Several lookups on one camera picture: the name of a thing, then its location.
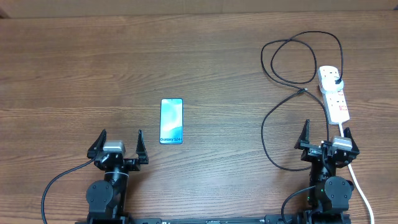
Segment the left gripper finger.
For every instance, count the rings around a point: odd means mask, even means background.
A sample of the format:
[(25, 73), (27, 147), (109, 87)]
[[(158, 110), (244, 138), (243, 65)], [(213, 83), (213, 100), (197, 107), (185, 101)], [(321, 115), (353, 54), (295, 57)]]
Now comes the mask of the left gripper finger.
[(148, 164), (149, 158), (147, 155), (146, 147), (144, 144), (144, 133), (140, 129), (138, 132), (136, 154), (138, 155), (138, 160), (140, 164)]
[(88, 149), (87, 158), (93, 159), (96, 157), (97, 153), (103, 150), (103, 146), (106, 142), (106, 136), (107, 132), (105, 129), (103, 129), (97, 140)]

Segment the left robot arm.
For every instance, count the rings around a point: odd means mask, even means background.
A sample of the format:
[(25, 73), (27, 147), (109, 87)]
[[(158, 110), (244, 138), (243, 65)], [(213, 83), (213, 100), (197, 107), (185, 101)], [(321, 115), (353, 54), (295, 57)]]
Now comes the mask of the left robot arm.
[(149, 158), (144, 145), (144, 136), (138, 131), (136, 158), (125, 158), (122, 140), (108, 141), (102, 130), (97, 140), (88, 149), (87, 157), (104, 172), (104, 179), (93, 182), (86, 191), (89, 205), (87, 223), (133, 223), (132, 216), (124, 211), (129, 173), (140, 171)]

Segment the Samsung Galaxy smartphone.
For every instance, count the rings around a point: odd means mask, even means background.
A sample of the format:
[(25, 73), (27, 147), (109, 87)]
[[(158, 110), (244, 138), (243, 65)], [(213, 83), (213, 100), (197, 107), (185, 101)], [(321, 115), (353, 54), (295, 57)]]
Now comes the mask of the Samsung Galaxy smartphone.
[(183, 100), (181, 98), (164, 98), (160, 106), (161, 144), (183, 143)]

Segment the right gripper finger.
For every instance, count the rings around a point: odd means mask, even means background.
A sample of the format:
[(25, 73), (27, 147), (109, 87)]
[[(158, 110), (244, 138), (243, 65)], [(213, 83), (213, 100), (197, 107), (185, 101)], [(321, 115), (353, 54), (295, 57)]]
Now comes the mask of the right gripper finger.
[(359, 155), (359, 154), (360, 154), (360, 150), (359, 150), (357, 144), (355, 143), (355, 141), (354, 141), (354, 139), (353, 139), (353, 136), (352, 136), (352, 134), (351, 134), (351, 131), (350, 131), (349, 127), (345, 128), (345, 129), (343, 130), (343, 134), (344, 134), (344, 137), (345, 137), (345, 138), (348, 138), (348, 139), (351, 141), (351, 145), (352, 145), (352, 150), (351, 150), (351, 151), (352, 151), (354, 154)]
[(298, 138), (298, 140), (297, 140), (297, 142), (295, 144), (295, 147), (294, 147), (295, 149), (304, 150), (305, 149), (305, 145), (306, 144), (310, 144), (310, 141), (309, 141), (309, 136), (310, 136), (309, 130), (310, 130), (310, 120), (307, 119), (305, 121), (304, 126), (303, 126), (302, 132), (301, 132), (301, 134), (300, 134), (300, 136), (299, 136), (299, 138)]

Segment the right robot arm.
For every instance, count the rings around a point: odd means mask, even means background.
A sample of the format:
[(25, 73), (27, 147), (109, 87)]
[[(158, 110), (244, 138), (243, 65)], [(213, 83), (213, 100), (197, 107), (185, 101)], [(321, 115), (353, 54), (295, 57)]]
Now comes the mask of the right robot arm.
[(301, 160), (311, 163), (310, 208), (298, 213), (294, 223), (350, 223), (343, 212), (349, 209), (354, 183), (337, 176), (336, 170), (350, 165), (360, 151), (349, 128), (343, 130), (343, 136), (334, 136), (319, 146), (310, 144), (309, 130), (310, 121), (306, 120), (295, 148), (302, 150)]

